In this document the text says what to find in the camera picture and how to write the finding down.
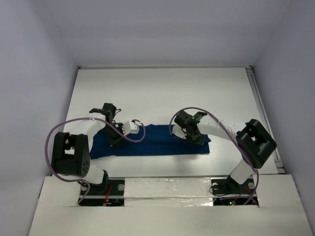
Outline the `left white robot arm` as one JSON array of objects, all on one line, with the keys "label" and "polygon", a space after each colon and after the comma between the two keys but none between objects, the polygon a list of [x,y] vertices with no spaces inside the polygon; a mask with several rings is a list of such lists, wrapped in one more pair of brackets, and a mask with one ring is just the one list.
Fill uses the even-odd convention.
[{"label": "left white robot arm", "polygon": [[118,109],[112,103],[104,103],[101,109],[91,109],[88,118],[80,120],[70,132],[58,132],[55,135],[51,168],[56,177],[63,180],[73,177],[82,186],[89,184],[98,194],[108,191],[108,173],[91,165],[90,150],[93,138],[98,132],[105,134],[105,143],[110,147],[121,146],[123,137],[103,122],[105,120],[122,133],[123,125],[114,122],[117,112]]}]

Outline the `blue t shirt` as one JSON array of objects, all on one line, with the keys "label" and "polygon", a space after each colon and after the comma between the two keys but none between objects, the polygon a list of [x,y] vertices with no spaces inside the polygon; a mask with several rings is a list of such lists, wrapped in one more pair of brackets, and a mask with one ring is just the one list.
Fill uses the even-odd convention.
[{"label": "blue t shirt", "polygon": [[93,139],[90,151],[92,160],[108,156],[163,156],[163,155],[193,155],[209,154],[211,139],[205,138],[202,145],[188,143],[185,140],[172,137],[168,125],[145,126],[146,136],[139,143],[121,139],[118,145],[110,143],[110,137],[99,131]]}]

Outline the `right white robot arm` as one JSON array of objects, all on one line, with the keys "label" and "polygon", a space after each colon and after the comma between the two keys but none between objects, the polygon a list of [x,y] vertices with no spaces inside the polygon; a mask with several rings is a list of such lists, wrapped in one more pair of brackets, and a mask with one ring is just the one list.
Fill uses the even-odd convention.
[{"label": "right white robot arm", "polygon": [[241,194],[258,174],[277,144],[262,123],[256,119],[248,122],[223,122],[204,109],[190,115],[186,109],[178,111],[169,126],[172,136],[192,144],[202,145],[209,135],[231,141],[242,159],[226,178],[211,181],[210,192],[215,196]]}]

